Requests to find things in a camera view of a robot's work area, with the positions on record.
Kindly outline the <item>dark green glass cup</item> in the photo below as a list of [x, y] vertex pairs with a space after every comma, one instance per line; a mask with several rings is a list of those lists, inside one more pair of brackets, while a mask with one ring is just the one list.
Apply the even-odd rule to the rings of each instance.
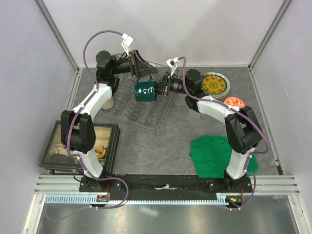
[[156, 82], [152, 76], [146, 79], [138, 78], [134, 85], [134, 97], [137, 102], [157, 101]]

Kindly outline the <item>beige plastic cup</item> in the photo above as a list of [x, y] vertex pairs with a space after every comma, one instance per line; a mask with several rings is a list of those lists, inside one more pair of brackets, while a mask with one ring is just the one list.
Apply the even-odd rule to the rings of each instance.
[[103, 110], [109, 110], [112, 109], [114, 106], [115, 102], [114, 99], [111, 97], [109, 100], [107, 100], [101, 107]]

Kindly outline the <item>yellow patterned plate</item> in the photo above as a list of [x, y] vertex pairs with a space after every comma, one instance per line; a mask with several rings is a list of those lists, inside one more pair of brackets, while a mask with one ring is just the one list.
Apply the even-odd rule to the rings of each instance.
[[202, 88], [208, 94], [221, 94], [227, 88], [224, 78], [217, 75], [207, 75], [202, 80]]

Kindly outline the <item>beige bird plate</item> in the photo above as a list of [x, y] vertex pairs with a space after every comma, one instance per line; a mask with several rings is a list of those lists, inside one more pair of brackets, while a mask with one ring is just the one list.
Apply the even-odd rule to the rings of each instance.
[[223, 94], [222, 96], [215, 96], [215, 99], [223, 99], [228, 95], [228, 93]]

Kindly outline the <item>mint green flower plate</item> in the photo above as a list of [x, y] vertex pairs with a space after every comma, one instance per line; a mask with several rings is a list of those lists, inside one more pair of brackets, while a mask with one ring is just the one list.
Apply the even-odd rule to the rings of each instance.
[[209, 72], [203, 79], [204, 91], [215, 99], [224, 98], [230, 91], [230, 82], [226, 76], [220, 73]]

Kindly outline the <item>white red patterned bowl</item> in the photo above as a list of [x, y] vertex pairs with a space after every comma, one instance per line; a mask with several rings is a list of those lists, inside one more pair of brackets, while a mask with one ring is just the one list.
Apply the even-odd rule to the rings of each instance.
[[224, 100], [224, 103], [229, 106], [238, 107], [238, 108], [244, 108], [246, 106], [244, 101], [237, 97], [229, 97]]

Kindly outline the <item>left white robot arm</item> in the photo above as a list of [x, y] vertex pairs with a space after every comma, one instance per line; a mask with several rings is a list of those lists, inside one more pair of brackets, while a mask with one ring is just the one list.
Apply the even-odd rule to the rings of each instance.
[[102, 177], [103, 166], [94, 149], [96, 133], [93, 120], [102, 106], [116, 93], [119, 74], [129, 73], [135, 79], [155, 75], [158, 70], [145, 61], [138, 50], [127, 56], [117, 57], [108, 51], [96, 55], [97, 71], [95, 84], [87, 97], [73, 110], [61, 113], [61, 142], [68, 156], [76, 157], [85, 176], [90, 177], [90, 186], [97, 192], [105, 190], [106, 178]]

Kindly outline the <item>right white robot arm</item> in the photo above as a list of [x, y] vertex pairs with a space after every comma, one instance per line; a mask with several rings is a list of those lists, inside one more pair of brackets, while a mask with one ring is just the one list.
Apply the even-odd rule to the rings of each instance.
[[248, 162], [262, 140], [263, 132], [251, 107], [232, 107], [213, 98], [213, 95], [227, 88], [229, 84], [222, 74], [202, 75], [198, 70], [190, 69], [185, 78], [166, 72], [156, 82], [155, 93], [160, 96], [166, 96], [168, 92], [184, 93], [190, 109], [209, 115], [225, 125], [232, 152], [224, 171], [223, 186], [227, 191], [234, 192], [246, 180]]

